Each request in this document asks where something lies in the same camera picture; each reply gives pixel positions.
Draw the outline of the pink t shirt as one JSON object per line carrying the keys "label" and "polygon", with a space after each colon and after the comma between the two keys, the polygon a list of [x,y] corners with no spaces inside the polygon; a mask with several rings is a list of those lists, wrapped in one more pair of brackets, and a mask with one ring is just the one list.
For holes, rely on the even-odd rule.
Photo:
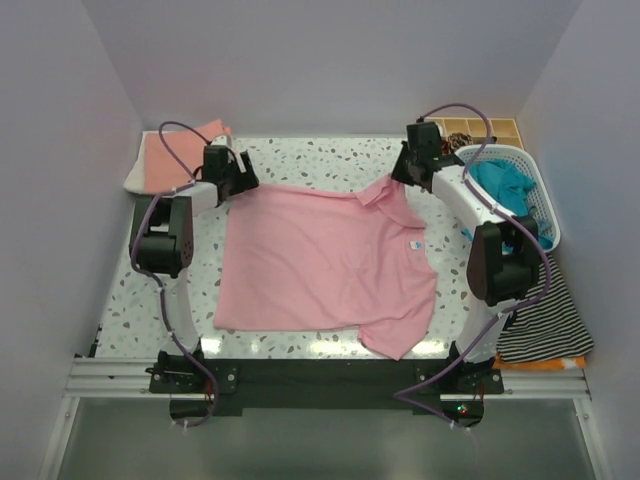
{"label": "pink t shirt", "polygon": [[359,192],[265,184],[241,194],[230,207],[214,325],[355,328],[367,349],[399,360],[425,338],[435,310],[426,227],[390,176]]}

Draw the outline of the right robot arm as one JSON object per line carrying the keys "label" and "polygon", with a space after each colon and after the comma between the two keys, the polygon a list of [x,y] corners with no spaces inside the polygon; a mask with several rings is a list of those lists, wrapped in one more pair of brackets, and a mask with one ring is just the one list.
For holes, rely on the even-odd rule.
{"label": "right robot arm", "polygon": [[466,267],[469,315],[453,345],[461,359],[445,369],[448,386],[466,393],[481,380],[477,364],[493,361],[506,321],[538,284],[545,255],[536,221],[518,217],[494,200],[472,178],[469,162],[443,154],[436,123],[413,123],[406,133],[392,178],[436,196],[472,235]]}

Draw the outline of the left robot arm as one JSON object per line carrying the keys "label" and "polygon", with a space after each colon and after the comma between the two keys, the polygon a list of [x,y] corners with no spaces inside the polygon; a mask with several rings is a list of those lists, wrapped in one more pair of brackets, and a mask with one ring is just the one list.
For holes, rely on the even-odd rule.
{"label": "left robot arm", "polygon": [[209,145],[203,149],[198,173],[186,185],[135,199],[130,261],[135,272],[155,284],[159,318],[166,334],[162,352],[192,354],[200,346],[187,285],[195,253],[194,218],[258,186],[248,152]]}

